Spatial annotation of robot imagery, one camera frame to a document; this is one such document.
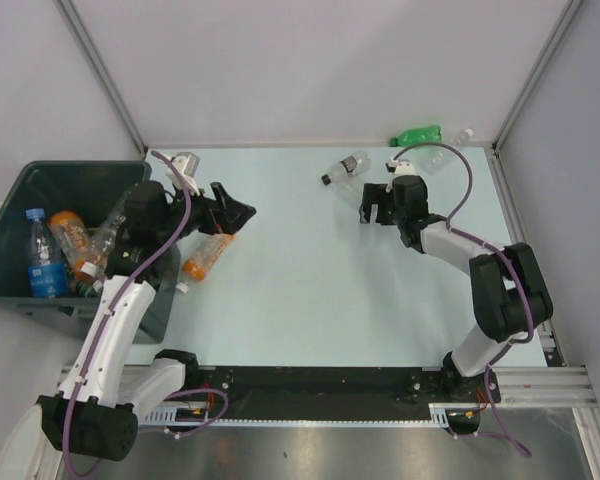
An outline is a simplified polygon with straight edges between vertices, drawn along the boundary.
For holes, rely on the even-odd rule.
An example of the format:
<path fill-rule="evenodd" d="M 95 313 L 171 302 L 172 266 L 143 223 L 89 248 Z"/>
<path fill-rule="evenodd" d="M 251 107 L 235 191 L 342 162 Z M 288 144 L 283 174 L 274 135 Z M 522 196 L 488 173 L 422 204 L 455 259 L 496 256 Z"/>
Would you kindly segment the orange label bottle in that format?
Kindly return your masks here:
<path fill-rule="evenodd" d="M 49 227 L 74 274 L 95 278 L 98 267 L 82 219 L 74 212 L 64 210 L 50 217 Z"/>
<path fill-rule="evenodd" d="M 205 238 L 184 262 L 176 289 L 187 293 L 190 282 L 202 282 L 234 238 L 234 235 L 224 233 Z"/>

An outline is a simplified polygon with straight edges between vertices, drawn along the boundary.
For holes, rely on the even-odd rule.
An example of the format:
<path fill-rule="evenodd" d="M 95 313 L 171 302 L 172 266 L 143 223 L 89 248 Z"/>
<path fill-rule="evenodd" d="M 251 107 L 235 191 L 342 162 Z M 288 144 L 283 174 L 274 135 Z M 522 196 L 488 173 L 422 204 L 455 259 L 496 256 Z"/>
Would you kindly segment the clear bottle black cap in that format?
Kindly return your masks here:
<path fill-rule="evenodd" d="M 341 183 L 355 176 L 365 173 L 371 165 L 371 160 L 366 152 L 358 151 L 348 155 L 343 160 L 336 162 L 325 174 L 321 182 L 327 186 Z"/>

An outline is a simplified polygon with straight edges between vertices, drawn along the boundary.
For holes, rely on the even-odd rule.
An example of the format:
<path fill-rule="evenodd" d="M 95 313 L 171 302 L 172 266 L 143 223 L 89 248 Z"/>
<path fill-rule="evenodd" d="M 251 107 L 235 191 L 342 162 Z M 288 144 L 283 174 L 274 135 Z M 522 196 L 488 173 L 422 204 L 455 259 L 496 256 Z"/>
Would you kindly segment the clear bottle white cap back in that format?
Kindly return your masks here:
<path fill-rule="evenodd" d="M 440 142 L 461 150 L 473 137 L 474 131 L 471 128 L 465 128 L 442 135 Z M 440 173 L 448 166 L 456 155 L 444 148 L 429 147 L 424 154 L 424 158 L 419 161 L 418 169 L 430 175 Z"/>

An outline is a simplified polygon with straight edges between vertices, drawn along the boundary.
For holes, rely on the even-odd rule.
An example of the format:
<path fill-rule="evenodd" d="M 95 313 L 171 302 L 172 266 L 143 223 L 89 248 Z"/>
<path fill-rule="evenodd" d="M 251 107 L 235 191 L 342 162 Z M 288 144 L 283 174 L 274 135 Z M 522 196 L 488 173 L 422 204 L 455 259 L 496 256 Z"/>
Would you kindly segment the clear bottle blue label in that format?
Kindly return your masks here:
<path fill-rule="evenodd" d="M 27 273 L 34 298 L 56 298 L 69 292 L 62 251 L 46 223 L 42 208 L 25 211 L 29 222 Z"/>

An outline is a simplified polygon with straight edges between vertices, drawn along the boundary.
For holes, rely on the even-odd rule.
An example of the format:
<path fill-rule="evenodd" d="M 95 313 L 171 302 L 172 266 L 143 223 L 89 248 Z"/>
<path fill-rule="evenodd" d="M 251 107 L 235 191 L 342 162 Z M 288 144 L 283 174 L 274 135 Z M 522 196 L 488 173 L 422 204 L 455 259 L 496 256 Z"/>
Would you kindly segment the clear bottle silver cap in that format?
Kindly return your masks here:
<path fill-rule="evenodd" d="M 337 187 L 338 195 L 349 204 L 357 208 L 363 197 L 364 185 L 359 182 L 344 182 Z"/>

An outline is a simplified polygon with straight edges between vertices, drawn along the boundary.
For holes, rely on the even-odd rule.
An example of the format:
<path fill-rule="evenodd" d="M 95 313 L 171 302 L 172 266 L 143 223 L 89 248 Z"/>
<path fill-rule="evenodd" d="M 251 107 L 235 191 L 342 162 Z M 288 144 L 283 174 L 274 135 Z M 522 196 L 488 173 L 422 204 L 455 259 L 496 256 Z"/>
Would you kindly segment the tall clear bottle white cap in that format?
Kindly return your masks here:
<path fill-rule="evenodd" d="M 101 279 L 104 276 L 107 260 L 115 247 L 119 227 L 126 220 L 123 194 L 109 212 L 106 220 L 91 237 L 89 249 L 80 272 L 88 278 Z"/>

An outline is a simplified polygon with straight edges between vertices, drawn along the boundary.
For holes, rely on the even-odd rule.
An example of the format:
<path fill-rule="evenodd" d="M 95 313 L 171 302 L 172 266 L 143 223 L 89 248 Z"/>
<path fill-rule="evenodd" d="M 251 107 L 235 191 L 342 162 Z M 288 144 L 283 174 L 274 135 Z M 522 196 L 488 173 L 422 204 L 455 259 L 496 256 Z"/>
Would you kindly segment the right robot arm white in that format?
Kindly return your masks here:
<path fill-rule="evenodd" d="M 395 226 L 405 247 L 469 277 L 476 325 L 443 359 L 441 389 L 449 399 L 466 400 L 489 381 L 488 367 L 513 346 L 530 342 L 536 328 L 553 316 L 553 301 L 531 246 L 496 246 L 451 226 L 446 217 L 429 211 L 428 189 L 420 176 L 364 184 L 359 216 L 362 224 L 375 216 L 376 223 Z"/>

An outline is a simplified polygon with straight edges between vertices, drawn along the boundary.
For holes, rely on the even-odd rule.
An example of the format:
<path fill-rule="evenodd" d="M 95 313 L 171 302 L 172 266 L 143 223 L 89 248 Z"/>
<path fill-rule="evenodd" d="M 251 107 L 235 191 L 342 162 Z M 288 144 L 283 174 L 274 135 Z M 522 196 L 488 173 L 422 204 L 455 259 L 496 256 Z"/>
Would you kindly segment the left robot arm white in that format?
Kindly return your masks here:
<path fill-rule="evenodd" d="M 218 390 L 201 380 L 195 354 L 162 350 L 127 388 L 123 367 L 144 315 L 154 301 L 175 243 L 192 232 L 236 234 L 255 207 L 218 182 L 207 197 L 187 186 L 169 197 L 157 181 L 123 195 L 124 220 L 106 265 L 100 303 L 73 367 L 57 392 L 41 395 L 41 427 L 64 457 L 120 461 L 134 445 L 141 421 L 165 400 L 209 401 Z"/>

